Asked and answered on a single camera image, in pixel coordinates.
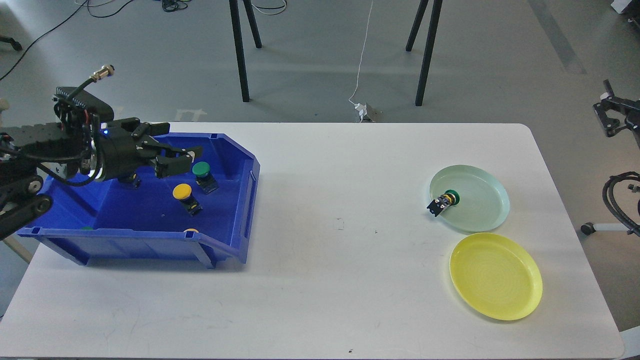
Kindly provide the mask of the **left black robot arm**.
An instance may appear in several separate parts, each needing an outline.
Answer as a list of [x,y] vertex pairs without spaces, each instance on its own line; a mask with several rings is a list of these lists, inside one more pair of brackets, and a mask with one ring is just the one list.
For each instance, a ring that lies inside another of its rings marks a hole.
[[53,96],[57,121],[1,130],[2,240],[52,208],[53,199],[42,193],[39,171],[71,187],[112,179],[138,187],[140,167],[151,167],[162,179],[189,173],[201,157],[201,146],[183,148],[157,140],[169,133],[169,123],[116,120],[110,105],[86,91],[114,71],[105,64],[77,87],[58,87]]

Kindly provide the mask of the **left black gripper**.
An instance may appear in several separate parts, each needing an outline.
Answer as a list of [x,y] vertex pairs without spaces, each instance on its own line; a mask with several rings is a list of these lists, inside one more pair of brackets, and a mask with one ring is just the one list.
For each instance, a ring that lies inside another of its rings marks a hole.
[[105,182],[137,171],[140,167],[153,167],[156,178],[189,173],[194,161],[201,157],[203,148],[159,145],[156,136],[167,135],[170,123],[149,123],[137,117],[108,121],[98,133],[98,159],[96,180]]

